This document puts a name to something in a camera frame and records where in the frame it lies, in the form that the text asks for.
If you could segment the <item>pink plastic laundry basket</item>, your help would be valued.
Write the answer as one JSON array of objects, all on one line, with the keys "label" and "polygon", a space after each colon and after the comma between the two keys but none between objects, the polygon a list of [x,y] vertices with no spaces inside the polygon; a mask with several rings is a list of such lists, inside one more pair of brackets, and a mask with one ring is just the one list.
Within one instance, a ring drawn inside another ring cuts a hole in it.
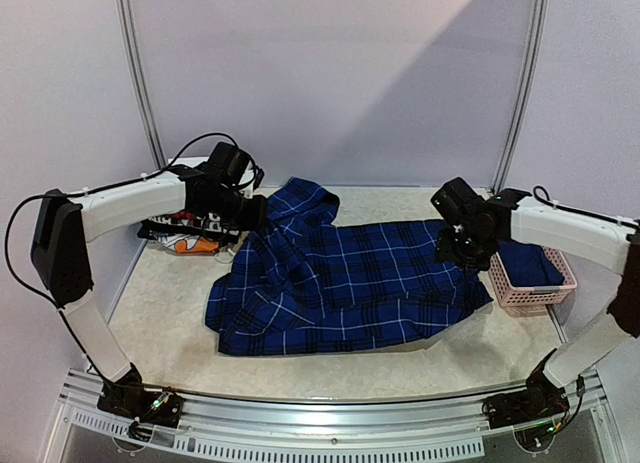
[{"label": "pink plastic laundry basket", "polygon": [[557,249],[543,248],[547,258],[563,274],[561,286],[514,287],[506,274],[502,260],[494,254],[488,275],[498,305],[511,317],[533,317],[547,312],[547,307],[562,303],[577,288],[577,280],[564,254]]}]

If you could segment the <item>blue plaid flannel shirt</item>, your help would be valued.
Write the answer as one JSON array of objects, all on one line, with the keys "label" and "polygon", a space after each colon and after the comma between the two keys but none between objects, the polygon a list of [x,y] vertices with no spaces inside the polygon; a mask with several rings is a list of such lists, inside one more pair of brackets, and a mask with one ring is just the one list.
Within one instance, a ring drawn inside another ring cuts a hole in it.
[{"label": "blue plaid flannel shirt", "polygon": [[436,257],[440,220],[338,226],[340,200],[293,178],[269,197],[212,286],[205,325],[230,356],[381,349],[430,338],[488,304],[473,270]]}]

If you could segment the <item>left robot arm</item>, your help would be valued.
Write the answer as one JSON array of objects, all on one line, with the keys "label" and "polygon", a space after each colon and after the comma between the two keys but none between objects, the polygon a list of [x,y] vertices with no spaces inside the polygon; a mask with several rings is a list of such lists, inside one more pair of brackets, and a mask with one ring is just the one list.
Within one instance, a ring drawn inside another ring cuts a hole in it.
[{"label": "left robot arm", "polygon": [[101,315],[93,293],[88,245],[103,235],[151,217],[181,212],[215,216],[232,229],[250,231],[266,219],[267,200],[253,192],[263,170],[228,134],[194,167],[173,158],[161,169],[76,193],[58,189],[24,199],[39,209],[30,258],[51,303],[102,381],[111,402],[128,417],[148,409],[148,395],[131,380],[132,362]]}]

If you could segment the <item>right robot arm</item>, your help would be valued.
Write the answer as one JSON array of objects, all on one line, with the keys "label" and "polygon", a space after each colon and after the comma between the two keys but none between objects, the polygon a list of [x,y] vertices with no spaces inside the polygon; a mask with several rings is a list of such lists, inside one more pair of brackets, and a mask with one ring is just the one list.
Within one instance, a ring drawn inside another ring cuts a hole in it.
[{"label": "right robot arm", "polygon": [[[540,186],[532,192],[504,189],[485,199],[460,177],[437,190],[431,203],[446,223],[436,244],[438,259],[489,272],[505,305],[539,308],[563,301],[577,286],[567,255],[620,276],[608,306],[576,338],[551,351],[522,390],[483,403],[493,428],[569,413],[566,385],[574,383],[582,393],[582,372],[639,335],[639,223],[561,205]],[[563,283],[515,285],[498,255],[502,242],[541,248],[545,261],[563,275]]]}]

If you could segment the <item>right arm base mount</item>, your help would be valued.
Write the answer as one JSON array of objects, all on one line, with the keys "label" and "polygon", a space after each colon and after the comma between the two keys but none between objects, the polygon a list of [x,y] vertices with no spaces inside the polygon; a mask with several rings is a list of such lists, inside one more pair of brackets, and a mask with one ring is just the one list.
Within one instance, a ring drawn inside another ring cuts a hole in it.
[{"label": "right arm base mount", "polygon": [[550,442],[573,422],[581,409],[585,391],[584,378],[579,375],[576,380],[578,403],[571,411],[565,389],[551,383],[539,367],[526,379],[523,390],[486,398],[482,403],[482,413],[491,429],[545,421],[514,433],[516,441],[524,448],[542,445]]}]

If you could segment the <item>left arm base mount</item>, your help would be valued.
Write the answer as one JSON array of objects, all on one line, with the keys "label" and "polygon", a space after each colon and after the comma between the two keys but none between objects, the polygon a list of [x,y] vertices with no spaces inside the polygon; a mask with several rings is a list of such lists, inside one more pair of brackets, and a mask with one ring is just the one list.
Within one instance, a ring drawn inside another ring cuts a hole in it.
[{"label": "left arm base mount", "polygon": [[170,387],[149,387],[134,365],[118,380],[104,379],[97,408],[131,421],[129,439],[151,441],[155,426],[176,429],[185,399]]}]

